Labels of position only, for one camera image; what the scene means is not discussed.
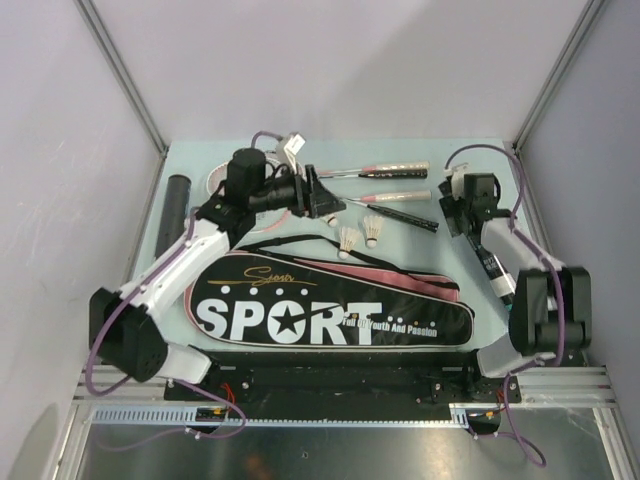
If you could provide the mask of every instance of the white wall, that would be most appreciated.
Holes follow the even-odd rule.
[[[40,417],[13,472],[35,479],[158,159],[71,0],[3,1],[0,38],[0,478]]]
[[[96,0],[164,136],[512,139],[586,0]]]
[[[550,241],[593,281],[590,357],[640,451],[640,3],[614,0],[524,149]]]

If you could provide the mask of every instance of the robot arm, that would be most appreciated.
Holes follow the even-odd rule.
[[[591,281],[581,267],[570,268],[551,256],[517,226],[512,212],[499,209],[500,183],[493,174],[471,174],[466,165],[447,172],[440,184],[440,205],[452,235],[465,235],[495,255],[496,270],[506,269],[516,279],[515,288],[496,293],[509,297],[508,333],[478,351],[480,372],[485,377],[503,377],[531,362],[550,359],[558,351],[582,349],[591,342]],[[562,302],[558,302],[554,274],[560,280]],[[558,308],[563,308],[563,348],[559,347]]]
[[[294,215],[317,218],[346,208],[322,186],[313,166],[304,172],[297,165],[288,167],[265,180],[266,165],[260,150],[235,152],[224,196],[214,194],[199,207],[185,234],[145,273],[117,292],[101,288],[92,296],[92,356],[99,355],[138,382],[153,376],[202,381],[211,361],[193,347],[164,340],[158,326],[167,309],[255,226],[256,213],[288,208]]]

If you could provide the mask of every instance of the light blue table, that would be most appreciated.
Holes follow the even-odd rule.
[[[506,331],[507,320],[504,306],[491,290],[489,281],[466,239],[451,238],[438,203],[440,194],[437,186],[443,180],[444,162],[457,148],[478,142],[502,146],[502,142],[497,139],[366,141],[309,139],[298,156],[301,163],[314,164],[318,170],[353,168],[377,163],[430,162],[431,170],[426,180],[330,179],[324,183],[336,194],[344,196],[424,188],[431,190],[433,199],[430,201],[393,203],[388,206],[440,222],[441,226],[437,234],[387,220],[377,248],[368,250],[361,243],[359,249],[402,268],[434,271],[454,279],[460,285],[461,301],[468,304],[476,313],[471,340],[457,347],[462,351],[483,347],[499,338]],[[200,205],[208,198],[206,179],[209,172],[228,161],[235,150],[245,146],[247,146],[246,140],[214,143],[175,142],[171,145],[135,264],[135,274],[143,272],[153,262],[167,179],[174,174],[188,176],[192,182],[190,203],[192,206]],[[270,149],[274,145],[272,140],[264,139],[258,146]],[[468,162],[472,171],[494,172],[502,185],[500,206],[506,208],[513,206],[517,191],[506,157],[490,150],[472,150],[460,154],[455,162]],[[357,227],[362,222],[362,218],[370,213],[370,210],[363,207],[349,205],[345,212],[338,214],[338,218],[340,225]],[[520,221],[527,230],[522,213]],[[336,239],[338,235],[337,229],[329,227],[323,221],[292,217],[280,228],[271,232],[248,235],[244,243],[301,233],[319,233]],[[275,251],[278,250],[307,256],[309,251],[313,251],[317,258],[337,259],[336,249],[323,241],[313,242],[313,244],[305,242],[305,244],[287,245],[275,249]],[[162,322],[161,330],[166,338],[174,342],[191,344],[206,350],[265,350],[265,347],[238,346],[207,337],[188,321],[182,298],[171,307],[167,315],[168,318]],[[432,347],[431,350],[446,349]]]

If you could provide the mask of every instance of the metal frame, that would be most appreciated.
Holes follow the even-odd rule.
[[[106,25],[100,18],[93,0],[74,0],[74,2],[154,148],[161,157],[164,157],[168,150],[167,143],[162,139],[162,135],[144,100],[142,100],[142,96],[122,60],[122,56],[113,43]]]
[[[520,127],[520,131],[516,135],[513,144],[517,152],[520,152],[523,145],[528,140],[529,135],[531,135],[531,131],[544,115],[544,112],[553,99],[558,86],[573,64],[574,59],[580,52],[580,49],[584,45],[587,37],[593,30],[593,26],[602,15],[602,12],[609,1],[610,0],[589,0],[585,5],[580,18],[573,27],[567,42],[560,52],[560,56],[553,65],[549,76],[545,80],[542,90],[540,90],[538,97],[535,102],[533,102],[533,107],[527,114],[522,127]]]
[[[167,144],[145,106],[93,1],[74,1],[131,107],[151,139],[154,148],[164,160]],[[515,141],[509,146],[513,146],[517,154],[520,154],[522,146],[529,138],[532,129],[543,116],[558,86],[608,2],[609,0],[589,0],[585,6]],[[158,177],[155,179],[154,187],[150,192],[150,197],[145,207],[143,226],[148,219],[149,206],[157,188],[162,165],[163,163],[161,162],[158,166]],[[524,208],[532,236],[549,249],[548,237],[532,195],[525,200]],[[117,381],[121,375],[115,368],[103,366],[97,367],[94,378],[101,384],[111,384]],[[622,422],[615,394],[604,367],[535,369],[518,375],[518,380],[523,402],[514,404],[513,408],[591,408],[614,478],[621,480],[640,478],[637,459]],[[96,399],[88,395],[82,377],[65,423],[65,435],[62,436],[59,442],[57,460],[51,466],[47,478],[59,480],[76,478],[82,465],[83,452],[92,424],[185,425],[189,423],[194,409],[198,405],[215,405],[212,402],[189,404],[166,402],[163,400],[164,386],[164,380],[152,379],[145,384],[132,383],[126,385],[118,391],[117,395]],[[467,423],[463,413],[464,408],[482,407],[483,405],[481,404],[450,404],[452,414],[450,422],[418,422],[418,424],[411,423],[406,426],[412,428],[465,428]],[[484,405],[484,407],[493,408],[495,405]],[[310,422],[273,422],[264,419],[253,419],[252,425],[291,427],[314,426],[315,424]],[[333,424],[327,424],[327,422],[319,423],[319,426],[322,427],[331,425]],[[341,423],[335,424],[335,426],[364,427],[367,424]],[[405,425],[389,424],[389,426],[399,427]]]

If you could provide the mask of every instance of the black cylinder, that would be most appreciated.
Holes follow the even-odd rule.
[[[185,230],[191,180],[184,175],[171,175],[167,181],[167,192],[164,196],[160,229],[156,240],[156,258],[173,245]]]

